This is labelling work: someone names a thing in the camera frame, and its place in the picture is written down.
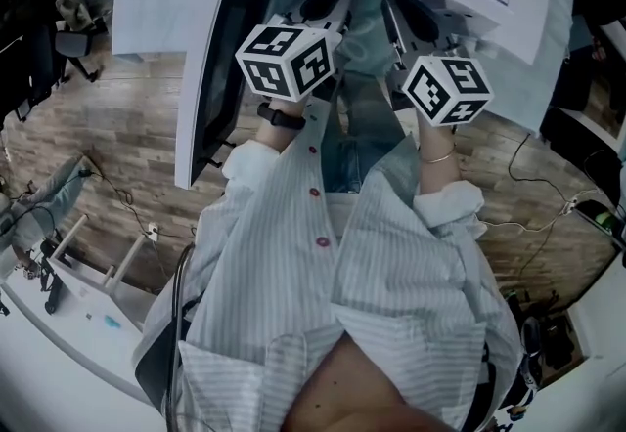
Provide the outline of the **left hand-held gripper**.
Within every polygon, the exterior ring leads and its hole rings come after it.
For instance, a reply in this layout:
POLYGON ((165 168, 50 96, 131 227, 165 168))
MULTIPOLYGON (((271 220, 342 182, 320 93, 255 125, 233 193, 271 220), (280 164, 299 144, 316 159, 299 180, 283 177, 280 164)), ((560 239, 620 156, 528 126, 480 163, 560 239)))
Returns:
POLYGON ((353 1, 295 0, 292 20, 276 14, 260 23, 239 16, 234 56, 251 91, 299 102, 329 78, 353 1))

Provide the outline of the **white undershirt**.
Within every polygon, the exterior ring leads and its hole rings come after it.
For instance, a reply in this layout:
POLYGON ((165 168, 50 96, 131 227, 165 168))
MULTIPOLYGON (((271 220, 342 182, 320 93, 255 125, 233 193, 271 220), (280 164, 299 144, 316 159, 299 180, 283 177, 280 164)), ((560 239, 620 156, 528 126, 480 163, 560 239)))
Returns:
POLYGON ((331 226, 337 242, 346 230, 350 215, 356 205, 358 193, 326 193, 326 204, 331 226))

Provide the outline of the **person's right forearm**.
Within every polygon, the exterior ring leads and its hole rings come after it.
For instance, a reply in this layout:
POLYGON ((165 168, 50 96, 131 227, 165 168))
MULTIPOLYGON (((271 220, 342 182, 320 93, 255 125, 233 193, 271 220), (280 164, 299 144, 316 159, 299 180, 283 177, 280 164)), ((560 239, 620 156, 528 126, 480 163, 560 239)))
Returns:
POLYGON ((418 117, 421 159, 420 192, 434 194, 461 180, 454 135, 449 127, 434 127, 418 117))

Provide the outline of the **striped white shirt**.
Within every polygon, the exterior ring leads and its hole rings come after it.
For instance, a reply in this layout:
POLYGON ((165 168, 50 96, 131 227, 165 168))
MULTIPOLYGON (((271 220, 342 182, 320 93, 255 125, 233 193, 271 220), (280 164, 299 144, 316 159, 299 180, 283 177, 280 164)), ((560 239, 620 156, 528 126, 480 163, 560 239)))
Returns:
POLYGON ((477 240, 480 189, 421 194, 419 140, 368 173, 337 242, 322 177, 331 105, 278 152, 250 140, 223 172, 172 291, 167 432, 281 432, 294 399, 348 334, 405 402, 456 429, 482 428, 516 378, 513 314, 477 240), (203 294, 202 346, 179 339, 203 294))

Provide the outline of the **blue jeans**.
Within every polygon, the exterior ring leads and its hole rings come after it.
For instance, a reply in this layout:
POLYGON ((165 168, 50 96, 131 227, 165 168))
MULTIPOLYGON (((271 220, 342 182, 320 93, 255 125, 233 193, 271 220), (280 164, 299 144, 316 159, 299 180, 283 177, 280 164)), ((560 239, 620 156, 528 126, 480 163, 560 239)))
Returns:
POLYGON ((358 193, 369 171, 404 138, 378 81, 371 75, 346 72, 331 98, 322 142, 325 191, 358 193))

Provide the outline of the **person's bare chest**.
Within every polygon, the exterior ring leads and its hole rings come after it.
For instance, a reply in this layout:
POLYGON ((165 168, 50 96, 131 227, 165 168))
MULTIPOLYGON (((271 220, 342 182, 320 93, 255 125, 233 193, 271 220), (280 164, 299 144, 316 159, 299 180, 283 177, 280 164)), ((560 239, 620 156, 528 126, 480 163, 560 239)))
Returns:
POLYGON ((409 406, 343 334, 294 399, 281 432, 458 432, 409 406))

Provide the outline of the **person's left forearm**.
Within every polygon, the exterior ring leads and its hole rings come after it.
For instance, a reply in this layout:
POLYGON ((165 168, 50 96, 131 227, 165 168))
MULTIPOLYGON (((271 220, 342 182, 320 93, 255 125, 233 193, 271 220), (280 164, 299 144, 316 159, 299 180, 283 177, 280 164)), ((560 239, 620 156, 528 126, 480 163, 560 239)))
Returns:
POLYGON ((279 111, 280 117, 288 116, 293 121, 303 121, 303 112, 306 107, 306 99, 299 102, 285 101, 281 99, 272 99, 269 103, 263 104, 263 110, 266 117, 261 118, 261 122, 257 129, 255 140, 275 151, 282 152, 291 141, 299 134, 300 129, 293 129, 272 122, 271 119, 279 111))

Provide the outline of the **black office chair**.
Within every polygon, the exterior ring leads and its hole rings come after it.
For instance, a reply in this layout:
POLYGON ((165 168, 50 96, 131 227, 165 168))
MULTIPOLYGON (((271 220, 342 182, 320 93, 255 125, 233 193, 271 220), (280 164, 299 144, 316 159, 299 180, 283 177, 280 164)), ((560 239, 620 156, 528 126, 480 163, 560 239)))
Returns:
POLYGON ((0 52, 0 130, 11 112, 20 121, 41 102, 62 78, 62 57, 56 51, 56 25, 36 25, 0 52))

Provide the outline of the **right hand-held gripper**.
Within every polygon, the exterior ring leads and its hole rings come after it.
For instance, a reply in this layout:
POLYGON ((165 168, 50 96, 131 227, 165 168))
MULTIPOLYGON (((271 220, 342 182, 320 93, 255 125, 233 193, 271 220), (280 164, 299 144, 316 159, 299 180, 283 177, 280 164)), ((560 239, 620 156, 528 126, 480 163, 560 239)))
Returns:
POLYGON ((475 120, 493 99, 493 89, 477 59, 454 44, 419 50, 419 41, 435 42, 435 13, 420 0, 382 0, 387 38, 397 55, 389 71, 389 96, 395 111, 413 108, 431 126, 455 126, 475 120))

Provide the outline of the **black round dish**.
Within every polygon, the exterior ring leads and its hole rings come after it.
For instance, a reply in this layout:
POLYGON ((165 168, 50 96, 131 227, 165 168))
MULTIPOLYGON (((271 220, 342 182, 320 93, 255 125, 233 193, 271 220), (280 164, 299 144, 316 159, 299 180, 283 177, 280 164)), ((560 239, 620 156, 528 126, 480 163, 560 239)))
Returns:
POLYGON ((612 238, 618 246, 626 248, 624 238, 626 225, 605 205, 591 199, 584 200, 575 204, 574 212, 612 238))

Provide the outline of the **black wristband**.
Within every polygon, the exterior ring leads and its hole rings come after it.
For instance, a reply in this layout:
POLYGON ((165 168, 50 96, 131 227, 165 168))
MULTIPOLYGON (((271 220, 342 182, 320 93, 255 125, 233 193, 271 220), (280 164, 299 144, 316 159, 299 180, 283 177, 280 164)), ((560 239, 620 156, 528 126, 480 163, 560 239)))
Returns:
POLYGON ((257 115, 274 127, 292 131, 300 131, 306 124, 306 120, 303 117, 287 115, 279 109, 271 108, 268 103, 263 103, 258 106, 257 115))

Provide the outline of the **white desk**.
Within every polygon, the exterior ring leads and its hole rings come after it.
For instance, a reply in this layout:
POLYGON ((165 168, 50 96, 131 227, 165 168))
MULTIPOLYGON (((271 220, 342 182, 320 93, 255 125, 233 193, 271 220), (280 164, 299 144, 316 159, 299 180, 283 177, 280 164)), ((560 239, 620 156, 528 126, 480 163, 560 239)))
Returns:
POLYGON ((74 362, 147 405, 150 400, 137 383, 131 359, 156 297, 123 281, 146 238, 138 236, 121 264, 109 267, 105 273, 82 263, 69 267, 60 257, 87 221, 86 215, 81 216, 48 260, 54 277, 62 283, 60 305, 54 314, 44 308, 46 295, 39 283, 26 280, 18 272, 0 285, 0 291, 74 362), (114 318, 121 327, 107 326, 105 316, 114 318))
POLYGON ((584 124, 626 162, 626 17, 594 28, 592 82, 584 124))

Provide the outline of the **grey office chair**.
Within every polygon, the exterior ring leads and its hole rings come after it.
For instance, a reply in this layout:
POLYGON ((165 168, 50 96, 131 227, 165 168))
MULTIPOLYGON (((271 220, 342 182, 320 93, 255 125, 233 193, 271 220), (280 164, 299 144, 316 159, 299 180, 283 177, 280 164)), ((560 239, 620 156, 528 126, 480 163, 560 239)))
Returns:
POLYGON ((98 79, 99 71, 88 72, 80 59, 90 54, 96 36, 107 33, 108 30, 102 21, 93 28, 82 31, 72 31, 68 28, 58 30, 55 35, 55 50, 69 61, 82 77, 93 83, 98 79))

